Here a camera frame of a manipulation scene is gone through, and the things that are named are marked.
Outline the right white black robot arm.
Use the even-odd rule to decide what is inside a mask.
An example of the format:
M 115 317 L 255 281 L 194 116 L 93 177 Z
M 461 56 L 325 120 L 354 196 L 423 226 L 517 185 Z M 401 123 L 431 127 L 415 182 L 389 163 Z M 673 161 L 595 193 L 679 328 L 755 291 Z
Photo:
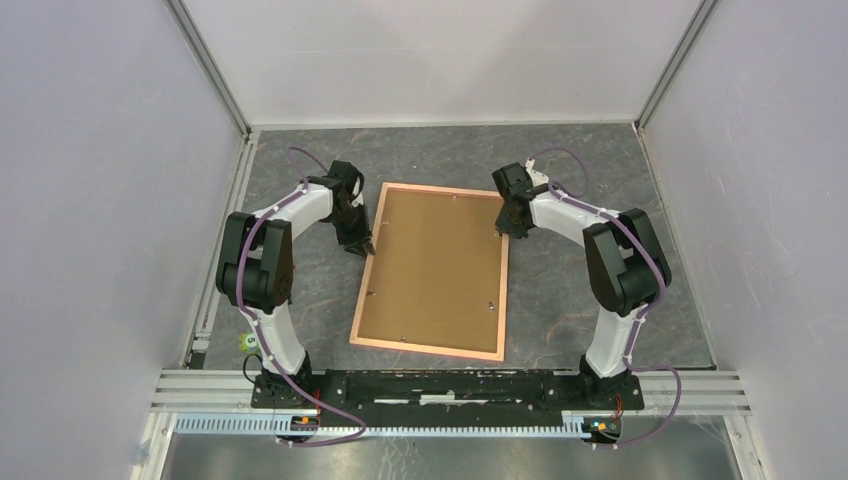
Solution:
M 602 408 L 629 375 L 640 326 L 671 283 L 652 221 L 639 208 L 608 210 L 575 199 L 529 165 L 506 165 L 492 178 L 503 200 L 495 221 L 498 233 L 523 239 L 541 228 L 584 250 L 599 312 L 580 361 L 577 392 L 585 405 Z

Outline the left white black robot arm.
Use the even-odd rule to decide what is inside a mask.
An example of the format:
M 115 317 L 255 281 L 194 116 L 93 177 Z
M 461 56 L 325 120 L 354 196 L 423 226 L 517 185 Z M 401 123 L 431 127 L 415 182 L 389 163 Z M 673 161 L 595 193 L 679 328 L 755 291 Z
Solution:
M 374 254 L 362 190 L 353 164 L 334 161 L 321 176 L 307 176 L 292 193 L 253 213 L 225 221 L 215 285 L 249 322 L 264 370 L 279 377 L 275 392 L 290 407 L 314 394 L 308 354 L 290 314 L 294 241 L 311 226 L 334 227 L 338 244 L 360 257 Z

